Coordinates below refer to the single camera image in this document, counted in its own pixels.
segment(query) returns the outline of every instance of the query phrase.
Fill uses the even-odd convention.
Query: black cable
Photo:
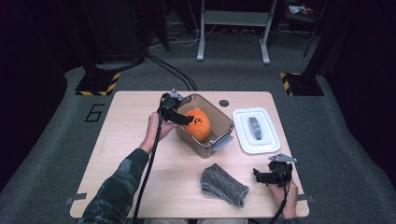
[[[155,58],[156,60],[158,60],[160,63],[163,63],[163,64],[165,64],[166,66],[171,67],[171,68],[174,69],[175,71],[179,72],[184,78],[186,78],[186,79],[190,82],[190,85],[193,87],[193,89],[194,89],[195,91],[198,91],[198,87],[197,87],[195,81],[192,80],[192,78],[188,77],[187,75],[185,75],[184,73],[182,73],[181,71],[179,71],[178,69],[176,69],[174,66],[172,66],[171,64],[167,63],[166,61],[160,59],[159,57],[157,57],[157,56],[155,56],[155,55],[152,55],[152,54],[150,54],[150,56],[154,57],[154,58]]]
[[[152,163],[154,162],[155,152],[157,151],[157,146],[158,146],[158,143],[160,142],[161,126],[163,124],[163,115],[161,114],[161,110],[158,110],[158,114],[159,114],[159,121],[158,121],[157,133],[155,135],[154,145],[152,147],[151,156],[149,158],[148,169],[146,171],[146,175],[143,180],[142,186],[140,188],[136,205],[134,207],[134,219],[133,219],[132,223],[137,223],[137,214],[139,213],[139,208],[140,208],[140,203],[142,201],[143,192],[145,191],[146,184],[149,180],[149,174],[151,172]]]
[[[101,69],[107,72],[113,72],[113,73],[119,73],[119,72],[123,72],[125,70],[131,69],[133,67],[136,67],[137,65],[141,64],[144,61],[144,57],[138,57],[136,59],[134,59],[133,62],[131,62],[128,65],[122,66],[122,67],[117,67],[117,68],[113,68],[113,69]]]
[[[172,73],[173,75],[175,75],[176,77],[178,77],[180,80],[182,80],[182,81],[184,82],[184,84],[186,84],[187,89],[190,90],[190,87],[189,87],[189,85],[187,84],[187,82],[186,82],[182,77],[180,77],[178,74],[172,72],[170,69],[168,69],[168,68],[166,68],[165,66],[163,66],[162,64],[156,62],[154,59],[150,58],[149,56],[148,56],[148,59],[150,59],[152,62],[158,64],[158,65],[161,66],[162,68],[166,69],[168,72],[170,72],[170,73]]]
[[[176,77],[178,77],[180,80],[182,80],[184,82],[184,84],[186,84],[187,89],[190,91],[190,86],[187,83],[187,81],[190,83],[190,85],[192,86],[192,88],[195,91],[198,91],[198,87],[195,83],[195,81],[193,79],[191,79],[190,77],[188,77],[187,75],[185,75],[184,73],[182,73],[181,71],[179,71],[178,69],[176,69],[174,66],[172,66],[171,64],[165,62],[164,60],[158,58],[157,56],[154,56],[150,53],[148,53],[148,55],[146,56],[149,60],[151,60],[152,62],[158,64],[159,66],[161,66],[162,68],[164,68],[165,70],[167,70],[168,72],[172,73],[173,75],[175,75]],[[180,75],[178,75],[177,73],[173,72],[171,69],[177,71],[180,73],[180,75],[182,75],[186,80],[183,79],[183,77],[181,77]]]
[[[277,171],[277,173],[279,174],[279,176],[282,176],[282,174],[281,174],[277,169],[275,169],[275,170]],[[284,193],[285,193],[285,197],[283,198],[283,201],[282,201],[282,203],[280,204],[279,209],[277,210],[277,212],[275,213],[275,215],[273,216],[273,218],[271,218],[270,224],[274,224],[274,223],[276,222],[277,218],[278,218],[278,217],[280,216],[280,214],[282,213],[283,209],[284,209],[285,206],[286,206],[286,202],[287,202],[286,199],[288,198],[288,194],[289,194],[290,184],[289,184],[288,190],[286,190],[285,181],[283,181],[283,178],[280,178],[280,179],[282,180],[283,191],[284,191]]]

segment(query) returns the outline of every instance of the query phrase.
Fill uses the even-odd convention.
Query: lid
[[[233,122],[239,144],[247,154],[274,153],[280,149],[275,126],[264,108],[235,109]]]

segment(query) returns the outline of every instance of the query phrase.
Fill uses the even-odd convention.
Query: gray cloth
[[[207,167],[201,177],[202,193],[243,207],[248,187],[239,183],[216,163]]]

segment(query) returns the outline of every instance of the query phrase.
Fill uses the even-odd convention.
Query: gray carpet
[[[198,43],[149,52],[191,77],[199,91],[269,91],[273,94],[304,191],[315,197],[303,223],[395,223],[396,193],[385,173],[352,137],[325,79],[325,96],[288,96],[281,72],[303,72],[318,39],[303,58],[307,39],[280,33],[263,65],[258,35],[221,36],[206,42],[205,60],[196,61]],[[110,96],[76,96],[82,68],[65,74],[68,89],[46,131],[0,195],[0,223],[74,223],[71,205],[101,130]],[[115,91],[185,91],[183,82],[145,60],[122,72]],[[94,104],[98,122],[84,122]],[[268,219],[257,219],[268,223]]]

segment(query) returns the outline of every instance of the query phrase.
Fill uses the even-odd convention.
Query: camouflage sleeve
[[[135,149],[99,188],[78,223],[127,223],[149,154]]]

